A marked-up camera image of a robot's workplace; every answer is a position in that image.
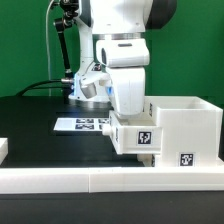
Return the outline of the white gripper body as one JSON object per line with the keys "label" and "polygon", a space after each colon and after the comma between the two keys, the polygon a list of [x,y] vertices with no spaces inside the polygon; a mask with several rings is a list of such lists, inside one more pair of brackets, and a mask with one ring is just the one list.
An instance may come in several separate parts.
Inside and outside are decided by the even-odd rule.
{"label": "white gripper body", "polygon": [[138,116],[144,106],[144,68],[108,68],[107,73],[112,88],[109,97],[115,112],[119,116]]}

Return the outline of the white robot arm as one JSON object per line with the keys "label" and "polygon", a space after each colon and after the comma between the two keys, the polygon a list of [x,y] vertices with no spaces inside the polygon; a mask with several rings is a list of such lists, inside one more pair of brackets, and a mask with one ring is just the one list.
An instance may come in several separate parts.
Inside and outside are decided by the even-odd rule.
{"label": "white robot arm", "polygon": [[150,53],[145,31],[164,27],[177,0],[78,0],[80,68],[72,98],[110,103],[120,117],[142,113],[145,67]]}

